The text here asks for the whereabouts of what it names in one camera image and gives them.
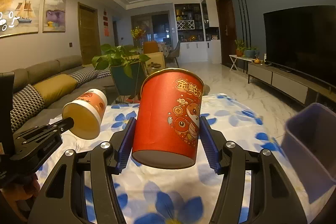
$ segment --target white and orange paper cup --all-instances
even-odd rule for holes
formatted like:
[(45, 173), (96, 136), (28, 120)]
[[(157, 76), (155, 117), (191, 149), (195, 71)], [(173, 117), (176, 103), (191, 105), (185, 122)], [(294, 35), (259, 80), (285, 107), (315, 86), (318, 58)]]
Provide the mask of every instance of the white and orange paper cup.
[(62, 110), (62, 118), (71, 117), (74, 122), (70, 131), (84, 140), (98, 137), (100, 125), (107, 106), (107, 98), (103, 92), (91, 89), (76, 100), (66, 104)]

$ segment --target yellow tree in painting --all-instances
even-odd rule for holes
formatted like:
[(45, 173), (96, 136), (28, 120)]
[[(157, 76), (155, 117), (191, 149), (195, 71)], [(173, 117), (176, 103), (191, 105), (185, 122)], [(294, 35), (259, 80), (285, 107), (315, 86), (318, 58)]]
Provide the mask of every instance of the yellow tree in painting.
[(0, 12), (8, 10), (12, 4), (13, 0), (0, 0)]

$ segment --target sofa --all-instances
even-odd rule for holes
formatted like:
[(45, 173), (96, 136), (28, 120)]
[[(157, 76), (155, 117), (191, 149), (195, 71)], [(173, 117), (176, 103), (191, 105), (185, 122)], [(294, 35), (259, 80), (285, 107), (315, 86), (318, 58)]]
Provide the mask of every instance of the sofa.
[(104, 92), (108, 104), (118, 93), (108, 70), (83, 66), (81, 56), (68, 56), (14, 72), (12, 131), (24, 131), (48, 124), (69, 102), (88, 91)]

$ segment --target gray sofa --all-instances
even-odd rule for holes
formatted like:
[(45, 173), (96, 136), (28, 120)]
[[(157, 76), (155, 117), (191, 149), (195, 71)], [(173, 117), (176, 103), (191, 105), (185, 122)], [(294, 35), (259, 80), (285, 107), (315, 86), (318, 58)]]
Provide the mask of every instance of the gray sofa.
[[(25, 69), (16, 69), (14, 70), (15, 75), (13, 93), (15, 94), (21, 91), (28, 84), (34, 85), (59, 74), (70, 75), (76, 71), (81, 70), (82, 68), (83, 66), (81, 56), (68, 56), (36, 64)], [(116, 88), (114, 87), (111, 76), (100, 79), (93, 79), (87, 83), (84, 83), (78, 88), (75, 88), (71, 93), (61, 97), (47, 108), (41, 110), (35, 117), (32, 117), (26, 121), (17, 131), (24, 131), (35, 126), (48, 124), (50, 119), (53, 119), (62, 113), (62, 108), (68, 102), (75, 100), (77, 97), (93, 88), (99, 89), (105, 93), (108, 99), (108, 104), (112, 104), (113, 101), (117, 98)]]

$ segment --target sailboat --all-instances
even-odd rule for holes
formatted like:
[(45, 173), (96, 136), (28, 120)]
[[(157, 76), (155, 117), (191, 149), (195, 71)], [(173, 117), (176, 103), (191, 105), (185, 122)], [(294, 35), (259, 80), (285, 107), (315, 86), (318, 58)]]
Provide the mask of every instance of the sailboat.
[(31, 23), (32, 18), (36, 17), (30, 0), (25, 0), (25, 3), (19, 2), (15, 11), (18, 11), (16, 16), (20, 17), (17, 20), (19, 23)]

